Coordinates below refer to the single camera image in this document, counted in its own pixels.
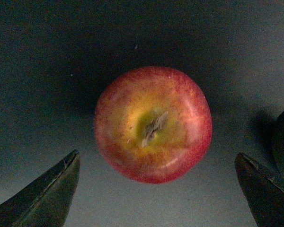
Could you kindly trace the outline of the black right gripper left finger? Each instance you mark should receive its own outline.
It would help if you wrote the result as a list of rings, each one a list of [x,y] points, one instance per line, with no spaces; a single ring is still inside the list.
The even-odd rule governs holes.
[[[0,205],[0,227],[64,226],[80,175],[80,154],[72,151]]]

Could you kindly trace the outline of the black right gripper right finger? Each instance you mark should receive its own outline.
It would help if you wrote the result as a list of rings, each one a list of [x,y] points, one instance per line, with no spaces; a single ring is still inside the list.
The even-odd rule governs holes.
[[[241,190],[259,227],[284,227],[284,178],[240,152],[234,161]]]

